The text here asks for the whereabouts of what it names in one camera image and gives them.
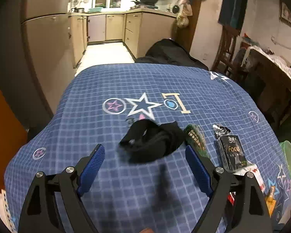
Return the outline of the dark green snack packet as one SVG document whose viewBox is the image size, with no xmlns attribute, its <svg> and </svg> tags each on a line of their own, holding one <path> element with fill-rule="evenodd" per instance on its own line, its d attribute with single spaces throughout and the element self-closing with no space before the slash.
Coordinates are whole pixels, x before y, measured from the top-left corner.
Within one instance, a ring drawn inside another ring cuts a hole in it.
<svg viewBox="0 0 291 233">
<path fill-rule="evenodd" d="M 188 124 L 183 130 L 185 144 L 190 145 L 200 156 L 210 158 L 202 129 L 195 124 Z"/>
</svg>

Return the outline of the black cloth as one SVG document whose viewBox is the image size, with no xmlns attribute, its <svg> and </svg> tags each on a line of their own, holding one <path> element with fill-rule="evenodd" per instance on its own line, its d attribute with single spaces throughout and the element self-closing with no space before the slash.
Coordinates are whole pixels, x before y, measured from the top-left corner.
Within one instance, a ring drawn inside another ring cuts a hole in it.
<svg viewBox="0 0 291 233">
<path fill-rule="evenodd" d="M 158 125 L 142 119 L 133 123 L 119 145 L 131 163 L 149 163 L 172 154 L 185 140 L 177 122 Z"/>
</svg>

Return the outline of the yellow snack box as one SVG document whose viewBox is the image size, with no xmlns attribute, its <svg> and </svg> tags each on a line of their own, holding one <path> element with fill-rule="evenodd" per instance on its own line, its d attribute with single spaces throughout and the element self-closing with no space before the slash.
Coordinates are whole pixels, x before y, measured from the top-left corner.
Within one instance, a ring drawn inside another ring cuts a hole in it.
<svg viewBox="0 0 291 233">
<path fill-rule="evenodd" d="M 276 205 L 276 200 L 274 199 L 274 193 L 275 193 L 275 186 L 271 186 L 269 189 L 269 192 L 265 196 L 265 202 L 266 202 L 270 217 L 272 216 L 275 209 L 275 205 Z"/>
</svg>

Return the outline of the kitchen counter cabinets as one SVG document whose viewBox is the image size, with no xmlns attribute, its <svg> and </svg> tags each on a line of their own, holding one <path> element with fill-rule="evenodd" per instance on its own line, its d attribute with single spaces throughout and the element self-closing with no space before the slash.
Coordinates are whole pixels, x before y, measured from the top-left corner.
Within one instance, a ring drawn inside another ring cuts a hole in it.
<svg viewBox="0 0 291 233">
<path fill-rule="evenodd" d="M 149 8 L 68 13 L 73 67 L 77 67 L 89 44 L 122 42 L 133 58 L 144 57 L 156 42 L 173 37 L 176 17 L 170 12 Z"/>
</svg>

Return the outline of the blue star-patterned tablecloth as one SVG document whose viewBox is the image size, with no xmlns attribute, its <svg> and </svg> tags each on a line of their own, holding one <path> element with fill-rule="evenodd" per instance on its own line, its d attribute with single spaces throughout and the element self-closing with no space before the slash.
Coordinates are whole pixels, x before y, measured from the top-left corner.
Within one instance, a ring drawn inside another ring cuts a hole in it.
<svg viewBox="0 0 291 233">
<path fill-rule="evenodd" d="M 4 174 L 18 232 L 275 232 L 291 204 L 280 143 L 224 75 L 87 68 Z"/>
</svg>

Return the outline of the orange wooden cabinet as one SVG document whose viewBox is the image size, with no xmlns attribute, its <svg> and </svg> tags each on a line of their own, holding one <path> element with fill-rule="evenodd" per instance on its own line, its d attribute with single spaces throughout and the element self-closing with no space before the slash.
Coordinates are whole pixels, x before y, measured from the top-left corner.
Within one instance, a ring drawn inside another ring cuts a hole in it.
<svg viewBox="0 0 291 233">
<path fill-rule="evenodd" d="M 27 132 L 17 120 L 0 90 L 0 190 L 4 189 L 4 172 L 10 160 L 27 142 Z"/>
</svg>

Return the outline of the dark wooden dining table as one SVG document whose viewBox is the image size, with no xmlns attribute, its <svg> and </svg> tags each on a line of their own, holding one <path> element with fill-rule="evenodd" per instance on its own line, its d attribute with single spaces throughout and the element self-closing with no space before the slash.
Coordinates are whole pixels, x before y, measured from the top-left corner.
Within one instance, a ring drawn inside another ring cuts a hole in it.
<svg viewBox="0 0 291 233">
<path fill-rule="evenodd" d="M 291 142 L 291 78 L 269 57 L 249 48 L 243 64 L 248 73 L 243 88 L 280 142 Z"/>
</svg>

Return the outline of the dark wooden chair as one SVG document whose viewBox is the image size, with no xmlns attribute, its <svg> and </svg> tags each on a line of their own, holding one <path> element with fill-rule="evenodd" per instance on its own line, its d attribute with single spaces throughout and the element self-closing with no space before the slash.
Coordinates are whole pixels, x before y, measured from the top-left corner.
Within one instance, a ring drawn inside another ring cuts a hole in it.
<svg viewBox="0 0 291 233">
<path fill-rule="evenodd" d="M 218 54 L 212 67 L 212 72 L 216 72 L 218 65 L 223 63 L 225 65 L 224 74 L 232 75 L 236 78 L 239 74 L 239 66 L 232 63 L 234 51 L 236 48 L 236 39 L 239 36 L 240 31 L 231 27 L 230 25 L 224 25 L 222 29 L 221 42 L 218 50 Z"/>
</svg>

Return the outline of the black bag on floor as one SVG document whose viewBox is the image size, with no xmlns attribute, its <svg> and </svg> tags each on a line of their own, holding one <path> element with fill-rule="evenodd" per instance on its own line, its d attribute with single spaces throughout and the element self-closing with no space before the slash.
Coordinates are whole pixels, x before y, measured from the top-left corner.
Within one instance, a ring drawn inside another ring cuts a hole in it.
<svg viewBox="0 0 291 233">
<path fill-rule="evenodd" d="M 135 63 L 169 64 L 209 70 L 203 62 L 190 56 L 177 42 L 166 38 L 153 44 L 145 56 L 137 58 Z"/>
</svg>

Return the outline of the grey refrigerator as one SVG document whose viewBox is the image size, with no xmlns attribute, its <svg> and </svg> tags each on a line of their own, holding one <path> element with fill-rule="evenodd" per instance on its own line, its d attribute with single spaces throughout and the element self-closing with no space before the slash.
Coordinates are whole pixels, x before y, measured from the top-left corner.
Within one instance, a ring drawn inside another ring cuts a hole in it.
<svg viewBox="0 0 291 233">
<path fill-rule="evenodd" d="M 25 128 L 53 118 L 75 71 L 68 0 L 0 2 L 0 89 Z"/>
</svg>

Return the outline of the white cloth on table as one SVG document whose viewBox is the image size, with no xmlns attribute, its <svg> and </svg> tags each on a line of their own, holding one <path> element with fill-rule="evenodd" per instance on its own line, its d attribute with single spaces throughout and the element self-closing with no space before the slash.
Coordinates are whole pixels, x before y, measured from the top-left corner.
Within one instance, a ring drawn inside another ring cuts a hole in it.
<svg viewBox="0 0 291 233">
<path fill-rule="evenodd" d="M 289 77 L 289 79 L 291 79 L 291 67 L 286 63 L 286 61 L 282 57 L 276 55 L 269 55 L 256 45 L 249 46 L 246 49 L 245 55 L 241 63 L 241 66 L 243 68 L 248 70 L 253 66 L 253 64 L 251 64 L 249 61 L 249 55 L 253 54 L 253 51 L 258 52 L 258 54 L 261 54 L 262 57 L 265 57 L 269 61 L 273 62 L 278 68 L 280 68 L 280 70 L 282 70 Z"/>
</svg>

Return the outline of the black wok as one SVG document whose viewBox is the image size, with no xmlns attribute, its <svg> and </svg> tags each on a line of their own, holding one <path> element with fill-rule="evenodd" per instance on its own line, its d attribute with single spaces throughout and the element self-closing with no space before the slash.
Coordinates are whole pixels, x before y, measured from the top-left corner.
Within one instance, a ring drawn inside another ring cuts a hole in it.
<svg viewBox="0 0 291 233">
<path fill-rule="evenodd" d="M 133 1 L 135 5 L 150 5 L 150 6 L 155 6 L 158 0 L 134 0 Z"/>
</svg>

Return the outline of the framed wall picture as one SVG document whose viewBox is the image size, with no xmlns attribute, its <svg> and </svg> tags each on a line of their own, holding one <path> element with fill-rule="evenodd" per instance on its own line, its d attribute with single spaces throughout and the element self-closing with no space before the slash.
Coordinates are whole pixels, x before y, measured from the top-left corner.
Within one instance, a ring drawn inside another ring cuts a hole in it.
<svg viewBox="0 0 291 233">
<path fill-rule="evenodd" d="M 291 27 L 291 11 L 288 9 L 283 0 L 280 0 L 279 4 L 279 19 L 281 22 Z"/>
</svg>

